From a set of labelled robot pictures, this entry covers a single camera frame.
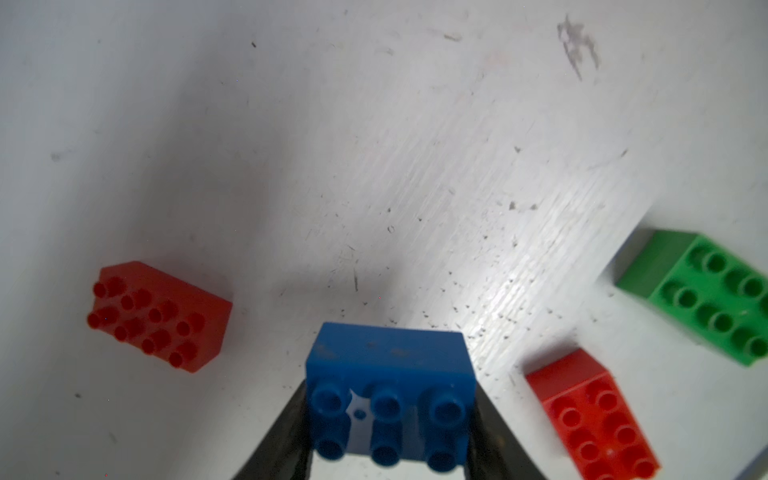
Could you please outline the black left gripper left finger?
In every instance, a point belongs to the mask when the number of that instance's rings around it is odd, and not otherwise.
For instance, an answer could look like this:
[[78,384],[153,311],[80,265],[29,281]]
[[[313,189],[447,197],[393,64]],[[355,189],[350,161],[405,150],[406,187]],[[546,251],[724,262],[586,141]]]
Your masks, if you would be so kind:
[[306,397],[303,380],[234,480],[310,478],[313,446]]

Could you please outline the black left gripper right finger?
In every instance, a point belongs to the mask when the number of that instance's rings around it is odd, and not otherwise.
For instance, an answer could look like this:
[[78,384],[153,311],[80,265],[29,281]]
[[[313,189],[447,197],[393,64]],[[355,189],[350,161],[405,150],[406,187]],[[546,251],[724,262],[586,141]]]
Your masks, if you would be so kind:
[[467,480],[546,479],[479,383],[476,384],[464,478]]

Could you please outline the red lego brick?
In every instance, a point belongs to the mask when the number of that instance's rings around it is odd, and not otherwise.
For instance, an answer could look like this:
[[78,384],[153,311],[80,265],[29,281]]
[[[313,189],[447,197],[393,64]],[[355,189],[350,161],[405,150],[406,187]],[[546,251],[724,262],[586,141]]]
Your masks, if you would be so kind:
[[176,369],[199,371],[221,351],[233,304],[140,261],[104,267],[87,324]]
[[578,349],[525,375],[582,478],[651,479],[660,469],[610,371]]

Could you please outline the blue small lego brick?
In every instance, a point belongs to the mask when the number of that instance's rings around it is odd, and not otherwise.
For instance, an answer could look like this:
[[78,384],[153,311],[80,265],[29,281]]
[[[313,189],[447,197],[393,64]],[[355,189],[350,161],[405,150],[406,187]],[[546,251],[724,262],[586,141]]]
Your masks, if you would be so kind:
[[328,322],[305,367],[321,457],[417,461],[437,473],[465,464],[476,377],[461,333]]

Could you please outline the green lego brick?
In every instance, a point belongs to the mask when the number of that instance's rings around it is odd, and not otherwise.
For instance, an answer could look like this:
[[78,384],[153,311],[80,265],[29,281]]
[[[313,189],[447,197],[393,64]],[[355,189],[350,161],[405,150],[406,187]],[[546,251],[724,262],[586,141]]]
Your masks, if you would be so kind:
[[657,230],[616,286],[736,362],[767,358],[767,277],[709,237]]

